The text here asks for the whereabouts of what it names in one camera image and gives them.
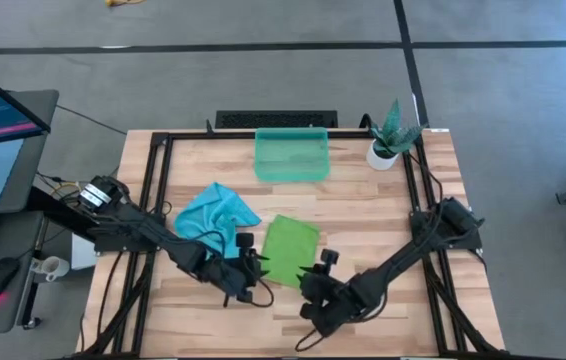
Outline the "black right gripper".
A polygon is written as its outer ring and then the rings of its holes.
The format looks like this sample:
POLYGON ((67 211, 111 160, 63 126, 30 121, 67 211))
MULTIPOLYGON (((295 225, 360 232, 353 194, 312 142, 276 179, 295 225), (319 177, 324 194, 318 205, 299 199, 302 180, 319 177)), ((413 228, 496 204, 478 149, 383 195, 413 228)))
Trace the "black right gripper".
POLYGON ((311 267, 300 266, 299 278, 302 278, 302 296, 311 303, 323 303, 335 297, 344 283, 331 275, 337 264, 339 253, 335 250, 323 249, 320 261, 311 267))

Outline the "blue microfiber towel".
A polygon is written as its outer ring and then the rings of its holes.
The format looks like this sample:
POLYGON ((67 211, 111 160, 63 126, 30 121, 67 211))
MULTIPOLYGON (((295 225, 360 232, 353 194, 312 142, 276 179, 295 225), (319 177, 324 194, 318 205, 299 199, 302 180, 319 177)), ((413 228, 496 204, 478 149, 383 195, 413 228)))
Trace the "blue microfiber towel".
POLYGON ((237 228, 260 223, 234 190, 214 182, 176 216, 174 227, 179 237, 202 242, 226 259, 234 259, 239 257, 237 228))

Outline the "white box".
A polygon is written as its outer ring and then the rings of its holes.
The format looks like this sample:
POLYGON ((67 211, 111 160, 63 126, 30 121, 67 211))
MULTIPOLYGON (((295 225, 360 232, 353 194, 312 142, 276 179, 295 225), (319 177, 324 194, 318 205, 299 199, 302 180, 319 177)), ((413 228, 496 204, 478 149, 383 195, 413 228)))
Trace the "white box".
POLYGON ((82 270, 96 265, 97 253, 93 242, 83 237, 72 234, 71 237, 71 261, 72 270, 82 270))

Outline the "green mesh basket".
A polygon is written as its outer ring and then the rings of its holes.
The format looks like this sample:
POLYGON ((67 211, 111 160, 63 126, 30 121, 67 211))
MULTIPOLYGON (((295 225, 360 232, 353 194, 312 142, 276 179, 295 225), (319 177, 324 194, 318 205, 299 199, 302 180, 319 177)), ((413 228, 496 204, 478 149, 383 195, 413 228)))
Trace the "green mesh basket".
POLYGON ((258 128, 254 170, 263 182, 320 182, 330 173, 328 131, 323 127, 258 128))

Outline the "black aluminium table frame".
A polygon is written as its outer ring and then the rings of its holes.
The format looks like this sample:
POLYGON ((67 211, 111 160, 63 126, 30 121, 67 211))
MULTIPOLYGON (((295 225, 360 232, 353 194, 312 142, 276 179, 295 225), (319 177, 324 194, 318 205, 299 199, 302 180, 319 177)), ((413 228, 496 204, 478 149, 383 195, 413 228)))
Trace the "black aluminium table frame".
MULTIPOLYGON (((132 197, 147 196, 169 218, 210 183, 234 191, 260 217, 252 230, 262 243, 277 215, 311 223, 319 245, 340 254, 334 275, 346 280, 373 267, 406 244, 411 210, 408 187, 424 189, 418 169, 396 163, 376 171, 366 162, 370 145, 362 129, 336 129, 329 139, 330 173, 321 183, 265 183, 254 171, 254 134, 221 129, 215 135, 181 130, 168 142, 163 130, 135 130, 127 135, 119 179, 132 197)), ((149 294, 134 305, 123 339, 106 349, 109 359, 293 357, 302 344, 307 357, 432 356, 437 351, 428 291, 421 264, 392 282, 382 314, 364 324, 340 328, 319 340, 301 318, 301 293, 270 284, 255 291, 253 304, 226 300, 223 293, 190 278, 164 252, 128 257, 108 253, 95 267, 78 347, 94 342, 115 315, 127 278, 152 267, 149 294)))

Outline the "grey computer desk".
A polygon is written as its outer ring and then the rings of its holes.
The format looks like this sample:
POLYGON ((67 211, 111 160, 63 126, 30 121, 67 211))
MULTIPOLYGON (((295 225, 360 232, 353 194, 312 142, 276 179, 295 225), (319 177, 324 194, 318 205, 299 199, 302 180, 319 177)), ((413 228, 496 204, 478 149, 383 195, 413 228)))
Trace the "grey computer desk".
POLYGON ((23 141, 0 196, 0 260, 20 261, 15 277, 0 294, 0 333, 15 326, 31 330, 40 325, 32 310, 42 278, 30 270, 30 264, 54 240, 47 235, 51 221, 67 229, 59 215, 61 204, 34 186, 45 142, 44 135, 23 141))

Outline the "black floor vent grille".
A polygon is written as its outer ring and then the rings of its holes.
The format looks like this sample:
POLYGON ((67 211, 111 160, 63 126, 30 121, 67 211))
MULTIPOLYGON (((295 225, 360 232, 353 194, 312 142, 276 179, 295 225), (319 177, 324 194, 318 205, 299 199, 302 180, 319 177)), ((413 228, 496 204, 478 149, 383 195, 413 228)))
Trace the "black floor vent grille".
POLYGON ((338 114, 334 110, 218 111, 216 113, 215 127, 224 129, 337 128, 338 114))

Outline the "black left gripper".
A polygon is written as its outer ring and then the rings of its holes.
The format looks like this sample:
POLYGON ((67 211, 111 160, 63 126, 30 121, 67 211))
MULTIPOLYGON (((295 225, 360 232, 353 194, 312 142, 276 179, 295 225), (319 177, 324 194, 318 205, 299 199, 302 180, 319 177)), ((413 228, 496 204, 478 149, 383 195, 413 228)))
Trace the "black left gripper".
POLYGON ((202 270, 202 281, 208 282, 223 291, 226 295, 251 295, 250 288, 255 287, 261 277, 270 271, 261 269, 261 261, 268 257, 257 253, 252 233, 238 233, 235 240, 239 255, 236 258, 225 257, 227 243, 221 234, 216 232, 220 250, 214 250, 205 261, 202 270))

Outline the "white cup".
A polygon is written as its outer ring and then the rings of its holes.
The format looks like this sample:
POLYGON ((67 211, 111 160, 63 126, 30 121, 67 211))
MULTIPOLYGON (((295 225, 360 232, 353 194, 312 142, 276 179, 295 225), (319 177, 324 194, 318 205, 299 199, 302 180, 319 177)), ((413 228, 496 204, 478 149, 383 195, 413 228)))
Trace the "white cup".
POLYGON ((43 275, 47 282, 54 282, 69 272, 70 263, 62 258, 50 256, 45 260, 33 259, 30 270, 35 274, 43 275))

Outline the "snake plant in white pot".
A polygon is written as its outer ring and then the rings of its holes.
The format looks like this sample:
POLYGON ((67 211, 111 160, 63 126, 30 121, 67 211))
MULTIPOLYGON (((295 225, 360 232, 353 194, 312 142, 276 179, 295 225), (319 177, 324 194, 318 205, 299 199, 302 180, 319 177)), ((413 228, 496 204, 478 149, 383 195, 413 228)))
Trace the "snake plant in white pot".
POLYGON ((424 127, 420 125, 402 127, 402 109, 395 99, 382 125, 366 117, 366 126, 373 140, 366 154, 368 165, 375 170, 390 169, 396 159, 408 152, 421 136, 424 127))

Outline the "green microfiber towel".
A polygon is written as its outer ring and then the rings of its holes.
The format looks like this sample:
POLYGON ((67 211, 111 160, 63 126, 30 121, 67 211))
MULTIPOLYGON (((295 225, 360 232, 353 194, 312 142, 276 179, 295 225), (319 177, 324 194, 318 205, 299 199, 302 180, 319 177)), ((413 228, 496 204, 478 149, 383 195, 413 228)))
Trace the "green microfiber towel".
POLYGON ((312 267, 320 241, 313 224, 277 215, 268 226, 261 255, 262 269, 269 281, 298 289, 302 267, 312 267))

